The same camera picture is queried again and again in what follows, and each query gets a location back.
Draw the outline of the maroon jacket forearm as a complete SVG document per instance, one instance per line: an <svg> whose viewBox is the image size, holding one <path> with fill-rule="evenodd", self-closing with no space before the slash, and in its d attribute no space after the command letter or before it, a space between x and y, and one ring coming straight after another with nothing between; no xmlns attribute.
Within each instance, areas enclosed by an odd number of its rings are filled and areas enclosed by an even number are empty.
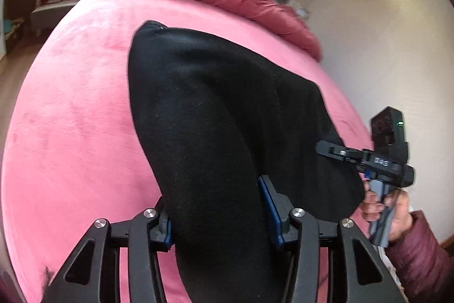
<svg viewBox="0 0 454 303"><path fill-rule="evenodd" d="M404 294L409 302L452 302L453 258L439 245L424 213L411 216L412 227L386 249Z"/></svg>

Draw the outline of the right hand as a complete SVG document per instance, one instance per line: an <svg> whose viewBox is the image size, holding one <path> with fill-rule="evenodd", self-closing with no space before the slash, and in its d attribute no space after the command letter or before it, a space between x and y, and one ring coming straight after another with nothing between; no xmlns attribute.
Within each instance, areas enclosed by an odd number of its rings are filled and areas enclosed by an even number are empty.
<svg viewBox="0 0 454 303"><path fill-rule="evenodd" d="M370 181L365 181L364 186L365 198L360 210L362 217L370 223L369 240L375 246L385 248L389 242L398 241L413 226L409 195L400 189L387 195L377 194L372 190Z"/></svg>

